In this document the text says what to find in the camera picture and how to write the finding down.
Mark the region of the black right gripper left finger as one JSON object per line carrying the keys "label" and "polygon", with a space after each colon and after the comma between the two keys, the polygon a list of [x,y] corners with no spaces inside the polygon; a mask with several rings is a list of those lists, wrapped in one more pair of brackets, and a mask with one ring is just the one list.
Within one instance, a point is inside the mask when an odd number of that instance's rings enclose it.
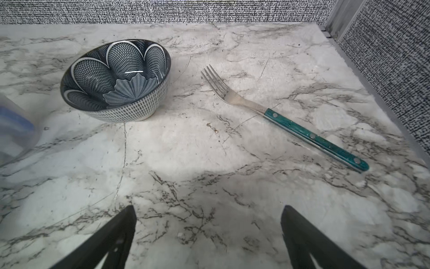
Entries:
{"label": "black right gripper left finger", "polygon": [[123,269],[135,233],[137,217],[132,205],[125,207],[78,248],[52,266],[53,269]]}

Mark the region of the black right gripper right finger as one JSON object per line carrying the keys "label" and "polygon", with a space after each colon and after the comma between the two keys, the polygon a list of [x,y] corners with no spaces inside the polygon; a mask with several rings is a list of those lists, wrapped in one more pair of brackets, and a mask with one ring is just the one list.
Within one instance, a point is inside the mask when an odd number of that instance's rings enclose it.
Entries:
{"label": "black right gripper right finger", "polygon": [[364,266],[343,251],[290,205],[281,216],[281,228],[294,269],[363,269]]}

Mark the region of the clear plastic container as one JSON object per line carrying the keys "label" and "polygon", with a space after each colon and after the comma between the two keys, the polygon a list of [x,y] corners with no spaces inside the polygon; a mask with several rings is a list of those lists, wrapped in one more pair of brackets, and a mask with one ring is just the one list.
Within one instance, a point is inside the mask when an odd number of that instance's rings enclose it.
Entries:
{"label": "clear plastic container", "polygon": [[39,122],[1,94],[1,166],[25,155],[39,142],[40,137]]}

